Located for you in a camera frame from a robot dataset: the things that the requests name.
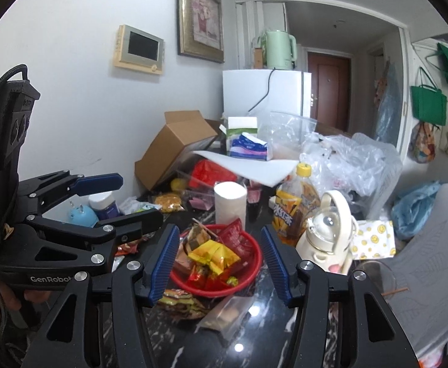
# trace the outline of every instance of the white refrigerator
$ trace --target white refrigerator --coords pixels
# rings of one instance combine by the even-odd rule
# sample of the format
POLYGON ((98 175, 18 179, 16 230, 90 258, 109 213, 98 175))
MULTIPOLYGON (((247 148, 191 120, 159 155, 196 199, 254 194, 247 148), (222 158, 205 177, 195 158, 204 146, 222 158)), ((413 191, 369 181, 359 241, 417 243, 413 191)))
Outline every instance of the white refrigerator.
POLYGON ((224 114, 246 116, 252 112, 285 112, 310 117, 311 73, 269 69, 223 71, 224 114))

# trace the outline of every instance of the yellow fruit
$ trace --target yellow fruit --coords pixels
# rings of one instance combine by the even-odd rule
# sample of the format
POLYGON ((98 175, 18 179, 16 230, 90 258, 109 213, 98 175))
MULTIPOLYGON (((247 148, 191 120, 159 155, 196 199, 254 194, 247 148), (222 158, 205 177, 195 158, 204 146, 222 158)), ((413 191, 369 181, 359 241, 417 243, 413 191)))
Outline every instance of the yellow fruit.
POLYGON ((184 178, 174 178, 171 180, 169 186, 173 192, 181 192, 187 189, 188 181, 184 178))

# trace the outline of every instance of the picture frame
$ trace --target picture frame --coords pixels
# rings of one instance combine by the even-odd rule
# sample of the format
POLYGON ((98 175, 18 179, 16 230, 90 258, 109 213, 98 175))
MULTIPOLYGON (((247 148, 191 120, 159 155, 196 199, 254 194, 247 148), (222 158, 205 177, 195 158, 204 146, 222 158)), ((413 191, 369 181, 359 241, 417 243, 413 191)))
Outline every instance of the picture frame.
POLYGON ((221 0, 178 0, 178 53, 224 62, 221 0))

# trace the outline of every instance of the smiley face pouch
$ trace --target smiley face pouch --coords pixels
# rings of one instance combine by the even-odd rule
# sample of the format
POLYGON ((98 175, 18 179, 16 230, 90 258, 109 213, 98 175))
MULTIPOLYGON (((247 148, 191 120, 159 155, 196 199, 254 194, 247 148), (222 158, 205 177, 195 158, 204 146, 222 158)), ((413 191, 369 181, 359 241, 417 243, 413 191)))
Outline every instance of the smiley face pouch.
POLYGON ((361 220, 350 244, 354 260, 393 257, 396 254, 392 221, 361 220))

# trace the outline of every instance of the human hand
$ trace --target human hand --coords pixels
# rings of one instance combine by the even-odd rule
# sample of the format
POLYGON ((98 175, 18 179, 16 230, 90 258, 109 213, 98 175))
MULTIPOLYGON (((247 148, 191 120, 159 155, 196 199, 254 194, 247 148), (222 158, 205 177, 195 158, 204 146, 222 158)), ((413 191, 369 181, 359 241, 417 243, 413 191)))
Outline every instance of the human hand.
MULTIPOLYGON (((0 292, 7 309, 18 311, 21 308, 21 301, 16 297, 15 292, 0 280, 0 292)), ((47 301, 51 292, 49 290, 25 290, 25 300, 32 303, 43 303, 47 301)))

